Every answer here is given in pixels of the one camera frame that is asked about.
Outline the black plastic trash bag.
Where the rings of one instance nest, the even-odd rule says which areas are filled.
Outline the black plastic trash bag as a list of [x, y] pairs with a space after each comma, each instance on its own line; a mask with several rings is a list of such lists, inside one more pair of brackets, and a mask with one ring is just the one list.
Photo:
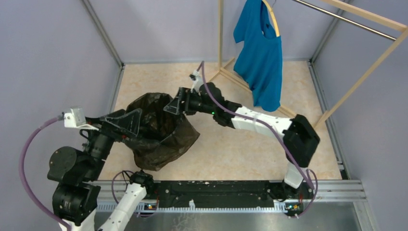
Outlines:
[[184, 155], [198, 140], [200, 133], [185, 115], [164, 111], [173, 98], [166, 93], [146, 93], [127, 106], [127, 111], [141, 109], [139, 132], [125, 142], [133, 151], [136, 166], [159, 171]]

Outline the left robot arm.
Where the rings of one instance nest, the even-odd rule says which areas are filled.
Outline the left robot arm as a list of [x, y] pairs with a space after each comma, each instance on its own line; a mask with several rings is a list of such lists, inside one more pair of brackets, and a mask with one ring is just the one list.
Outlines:
[[83, 150], [64, 146], [50, 158], [47, 178], [58, 183], [52, 196], [53, 215], [63, 231], [93, 231], [100, 186], [98, 179], [115, 142], [136, 138], [142, 109], [124, 109], [86, 117], [82, 107], [63, 114], [64, 127], [76, 128], [87, 141]]

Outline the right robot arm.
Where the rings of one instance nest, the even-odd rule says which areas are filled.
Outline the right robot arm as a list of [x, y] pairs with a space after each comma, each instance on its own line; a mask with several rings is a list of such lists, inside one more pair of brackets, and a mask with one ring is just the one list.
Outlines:
[[283, 147], [289, 161], [282, 185], [288, 198], [302, 191], [305, 181], [315, 189], [310, 178], [309, 164], [320, 143], [320, 137], [303, 115], [293, 118], [276, 117], [251, 110], [239, 103], [225, 100], [214, 83], [204, 83], [193, 89], [180, 87], [164, 111], [174, 115], [211, 114], [221, 126], [253, 131], [275, 138]]

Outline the blue t-shirt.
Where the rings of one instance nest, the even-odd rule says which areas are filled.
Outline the blue t-shirt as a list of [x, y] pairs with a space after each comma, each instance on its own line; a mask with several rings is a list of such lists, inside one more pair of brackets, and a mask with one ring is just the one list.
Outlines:
[[233, 37], [235, 43], [243, 42], [233, 70], [248, 84], [255, 107], [276, 111], [281, 105], [282, 41], [263, 1], [246, 1]]

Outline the wooden clothes hanger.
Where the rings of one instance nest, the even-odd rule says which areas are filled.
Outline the wooden clothes hanger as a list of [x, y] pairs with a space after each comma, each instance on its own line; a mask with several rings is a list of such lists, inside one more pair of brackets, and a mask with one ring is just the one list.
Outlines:
[[276, 16], [275, 16], [274, 11], [273, 11], [273, 5], [276, 3], [276, 1], [274, 1], [272, 3], [272, 5], [270, 5], [267, 0], [262, 0], [262, 2], [264, 3], [264, 5], [266, 6], [266, 8], [267, 8], [267, 10], [269, 12], [270, 18], [271, 18], [272, 23], [273, 23], [273, 28], [275, 30], [276, 37], [280, 37], [279, 26], [278, 26]]

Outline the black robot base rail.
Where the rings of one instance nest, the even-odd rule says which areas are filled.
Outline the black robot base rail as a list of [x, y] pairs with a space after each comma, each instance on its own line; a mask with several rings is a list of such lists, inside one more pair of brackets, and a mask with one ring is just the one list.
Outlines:
[[358, 180], [319, 180], [314, 191], [303, 183], [294, 192], [280, 180], [156, 181], [135, 213], [284, 213], [299, 215], [313, 203], [365, 201]]

